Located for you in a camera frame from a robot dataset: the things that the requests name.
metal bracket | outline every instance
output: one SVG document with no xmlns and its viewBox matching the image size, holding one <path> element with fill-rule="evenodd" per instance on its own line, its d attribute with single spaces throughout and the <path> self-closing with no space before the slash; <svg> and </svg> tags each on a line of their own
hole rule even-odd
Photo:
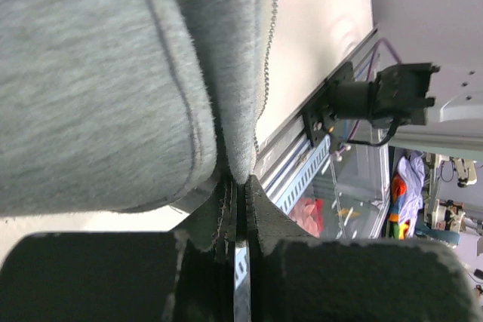
<svg viewBox="0 0 483 322">
<path fill-rule="evenodd" d="M 313 147 L 317 147 L 322 142 L 324 135 L 336 123 L 336 120 L 331 118 L 332 114 L 328 106 L 328 87 L 332 82 L 348 82 L 353 79 L 352 62 L 347 61 L 323 81 L 322 88 L 302 108 L 303 123 Z"/>
</svg>

black cable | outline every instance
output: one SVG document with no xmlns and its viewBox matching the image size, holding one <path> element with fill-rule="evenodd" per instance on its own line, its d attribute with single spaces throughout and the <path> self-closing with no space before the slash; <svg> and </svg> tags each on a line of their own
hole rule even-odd
<svg viewBox="0 0 483 322">
<path fill-rule="evenodd" d="M 441 167 L 441 173 L 439 174 L 439 177 L 441 177 L 441 180 L 443 180 L 444 182 L 453 181 L 453 178 L 454 178 L 454 162 L 453 161 L 451 162 L 451 170 L 453 171 L 453 174 L 451 175 L 451 179 L 445 180 L 445 178 L 443 177 L 443 169 L 444 168 L 445 168 L 445 164 L 443 164 L 443 166 Z"/>
<path fill-rule="evenodd" d="M 365 145 L 371 147 L 381 147 L 386 145 L 395 135 L 395 132 L 398 130 L 399 125 L 401 122 L 398 119 L 394 119 L 389 127 L 385 137 L 379 141 L 378 143 L 370 143 L 369 141 L 361 141 L 361 140 L 347 140 L 345 143 L 350 143 L 353 145 Z"/>
</svg>

gray fleece material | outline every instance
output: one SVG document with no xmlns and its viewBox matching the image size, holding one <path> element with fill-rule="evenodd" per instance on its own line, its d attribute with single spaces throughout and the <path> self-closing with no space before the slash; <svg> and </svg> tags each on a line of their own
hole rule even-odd
<svg viewBox="0 0 483 322">
<path fill-rule="evenodd" d="M 262 0 L 177 0 L 193 37 L 233 176 L 251 171 L 256 123 Z"/>
<path fill-rule="evenodd" d="M 0 0 L 0 215 L 163 205 L 215 161 L 174 0 Z"/>
</svg>

stitched seam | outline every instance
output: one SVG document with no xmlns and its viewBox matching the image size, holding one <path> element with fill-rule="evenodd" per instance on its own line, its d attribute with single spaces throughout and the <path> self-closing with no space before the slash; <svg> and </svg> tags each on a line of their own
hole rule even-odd
<svg viewBox="0 0 483 322">
<path fill-rule="evenodd" d="M 151 17 L 152 17 L 152 20 L 153 20 L 153 23 L 154 23 L 154 26 L 155 26 L 155 29 L 156 29 L 156 33 L 158 35 L 159 44 L 161 45 L 163 50 L 166 52 L 170 76 L 174 80 L 174 83 L 175 83 L 175 85 L 178 89 L 178 92 L 181 95 L 181 98 L 183 100 L 183 104 L 186 108 L 186 116 L 189 120 L 189 126 L 190 126 L 190 128 L 189 128 L 189 138 L 190 138 L 191 147 L 192 147 L 192 151 L 191 151 L 191 153 L 192 153 L 191 154 L 192 163 L 191 163 L 191 167 L 189 169 L 189 173 L 188 173 L 188 176 L 186 177 L 184 184 L 174 194 L 174 195 L 178 195 L 179 193 L 181 193 L 186 188 L 188 183 L 190 181 L 192 181 L 195 166 L 198 163 L 197 162 L 198 158 L 196 157 L 195 137 L 199 140 L 199 137 L 198 137 L 199 136 L 199 129 L 198 129 L 198 125 L 195 124 L 195 122 L 193 121 L 193 114 L 192 114 L 191 109 L 189 107 L 189 101 L 188 101 L 185 93 L 183 92 L 183 87 L 180 84 L 180 80 L 178 78 L 176 67 L 174 65 L 174 58 L 171 54 L 170 49 L 168 48 L 168 42 L 166 41 L 166 39 L 164 37 L 163 28 L 162 28 L 162 25 L 161 25 L 160 18 L 158 16 L 157 12 L 156 12 L 154 2 L 153 2 L 153 0 L 146 0 L 146 4 L 148 6 L 149 12 L 151 13 Z"/>
<path fill-rule="evenodd" d="M 255 28 L 255 52 L 254 52 L 254 79 L 256 80 L 254 83 L 255 83 L 255 88 L 254 88 L 254 99 L 255 99 L 255 110 L 254 110 L 254 118 L 255 118 L 255 122 L 254 122 L 254 130 L 253 130 L 253 138 L 255 139 L 257 137 L 257 123 L 258 123 L 258 120 L 259 120 L 259 116 L 257 114 L 257 106 L 258 106 L 258 90 L 259 90 L 259 84 L 257 82 L 257 78 L 259 77 L 258 75 L 258 67 L 260 66 L 260 55 L 259 55 L 259 52 L 260 52 L 260 49 L 261 49 L 261 46 L 262 46 L 262 39 L 261 39 L 261 31 L 260 31 L 260 18 L 261 18 L 261 13 L 259 12 L 259 10 L 261 9 L 261 2 L 262 0 L 254 0 L 254 16 L 255 16 L 255 24 L 254 24 L 254 28 Z"/>
</svg>

metal strip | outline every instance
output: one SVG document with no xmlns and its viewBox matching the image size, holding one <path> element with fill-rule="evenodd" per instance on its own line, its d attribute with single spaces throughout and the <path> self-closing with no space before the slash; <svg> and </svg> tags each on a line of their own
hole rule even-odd
<svg viewBox="0 0 483 322">
<path fill-rule="evenodd" d="M 383 225 L 386 221 L 386 214 L 389 212 L 389 194 L 390 190 L 387 190 L 384 201 L 381 201 L 382 207 L 379 209 L 379 213 L 377 214 L 377 222 L 373 225 L 371 233 L 369 234 L 370 239 L 378 239 L 381 231 L 383 230 Z"/>
<path fill-rule="evenodd" d="M 342 220 L 342 208 L 340 207 L 340 193 L 337 189 L 337 176 L 335 174 L 334 161 L 332 159 L 329 161 L 331 166 L 332 183 L 334 184 L 334 196 L 335 204 L 337 206 L 337 217 L 339 219 L 339 233 L 337 234 L 337 239 L 340 237 L 346 237 L 346 223 Z"/>
<path fill-rule="evenodd" d="M 309 160 L 301 167 L 294 176 L 288 187 L 278 198 L 274 198 L 275 205 L 288 215 L 299 198 L 306 191 L 314 176 L 329 162 L 331 138 L 325 135 L 317 149 L 311 154 Z"/>
<path fill-rule="evenodd" d="M 440 167 L 433 169 L 433 172 L 436 173 L 436 171 L 439 170 Z M 436 177 L 435 185 L 434 185 L 434 187 L 431 191 L 428 210 L 427 210 L 428 213 L 432 213 L 433 211 L 435 211 L 438 208 L 438 204 L 439 204 L 438 193 L 439 193 L 439 185 L 440 185 L 439 180 L 440 179 L 441 179 L 440 176 Z M 433 218 L 431 218 L 431 226 L 433 228 L 435 227 L 435 220 Z"/>
<path fill-rule="evenodd" d="M 248 249 L 247 247 L 235 250 L 235 290 L 242 284 L 248 274 Z"/>
<path fill-rule="evenodd" d="M 309 148 L 310 144 L 306 137 L 302 136 L 295 143 L 292 150 L 290 150 L 287 156 L 284 157 L 282 162 L 277 166 L 277 168 L 271 173 L 271 175 L 262 184 L 263 189 L 267 194 L 269 194 L 273 189 L 275 189 L 280 182 L 287 175 L 288 168 L 297 163 L 297 159 Z"/>
<path fill-rule="evenodd" d="M 258 162 L 254 168 L 254 175 L 258 177 L 258 180 L 264 184 L 268 174 L 273 175 L 271 169 L 280 162 L 283 155 L 289 152 L 289 148 L 293 142 L 304 135 L 303 132 L 303 119 L 298 118 L 283 131 L 283 134 L 272 145 L 268 146 L 259 155 Z"/>
<path fill-rule="evenodd" d="M 280 175 L 279 179 L 275 181 L 274 186 L 266 193 L 270 200 L 278 199 L 280 192 L 285 190 L 287 185 L 294 178 L 294 175 L 297 174 L 300 165 L 304 164 L 307 155 L 312 153 L 313 149 L 311 149 L 310 141 L 306 140 L 297 156 L 291 160 L 289 165 L 284 167 L 284 172 Z"/>
</svg>

